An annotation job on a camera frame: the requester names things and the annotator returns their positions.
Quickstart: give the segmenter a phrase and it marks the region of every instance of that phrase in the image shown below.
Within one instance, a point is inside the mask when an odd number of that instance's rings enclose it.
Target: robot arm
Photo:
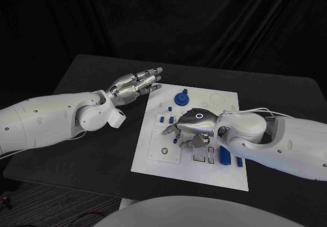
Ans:
[[[126,115],[116,107],[162,88],[163,68],[127,74],[109,90],[28,99],[0,110],[0,155],[54,145],[109,124],[119,128]]]
[[[204,147],[214,137],[230,152],[299,177],[327,181],[327,125],[290,117],[264,118],[246,112],[217,116],[192,109],[163,134],[197,134],[181,147]],[[261,144],[264,133],[273,141]]]

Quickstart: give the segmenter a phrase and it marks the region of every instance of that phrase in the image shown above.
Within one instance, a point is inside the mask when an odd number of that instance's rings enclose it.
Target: dark gray table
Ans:
[[[241,109],[267,107],[297,118],[327,123],[326,99],[310,78],[80,55],[55,94],[106,90],[120,76],[156,67],[163,67],[161,82],[166,84],[238,92]],[[130,171],[148,99],[142,96],[122,107],[127,120],[119,129],[107,125],[80,140],[15,155],[5,176],[136,200],[169,195],[224,199],[307,226],[326,226],[327,182],[302,179],[250,160],[250,192]]]

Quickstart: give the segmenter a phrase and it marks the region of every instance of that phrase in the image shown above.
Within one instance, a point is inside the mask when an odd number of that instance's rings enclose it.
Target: white board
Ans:
[[[199,151],[179,147],[181,142],[191,140],[195,135],[182,133],[176,144],[173,143],[175,133],[162,135],[162,131],[171,125],[171,116],[175,117],[176,122],[192,108],[208,109],[217,115],[224,110],[240,110],[238,94],[169,84],[162,84],[162,86],[162,89],[150,93],[149,97],[132,171],[250,191],[246,160],[244,167],[238,167],[237,157],[231,155],[233,165],[222,165],[220,146],[214,139]],[[175,103],[175,97],[184,89],[188,89],[189,104],[179,106]],[[162,152],[163,148],[168,148],[168,154]],[[214,164],[208,162],[211,157],[215,159]]]

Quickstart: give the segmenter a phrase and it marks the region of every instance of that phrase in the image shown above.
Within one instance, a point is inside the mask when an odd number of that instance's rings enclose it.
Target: circular hole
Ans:
[[[169,153],[169,149],[168,148],[163,148],[162,149],[162,153],[166,155]]]
[[[197,118],[201,119],[204,117],[204,114],[197,114]]]

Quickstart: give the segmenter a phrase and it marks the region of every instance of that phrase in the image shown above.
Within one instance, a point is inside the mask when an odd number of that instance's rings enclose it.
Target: robotic hand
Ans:
[[[247,111],[220,116],[205,109],[192,109],[163,131],[195,134],[181,147],[201,148],[214,138],[230,152],[299,177],[327,181],[327,125],[306,119],[261,117]],[[271,142],[263,144],[264,133]]]
[[[126,115],[116,107],[162,88],[163,68],[125,75],[104,91],[28,99],[0,110],[0,155],[41,148],[96,131],[109,124],[119,128]]]

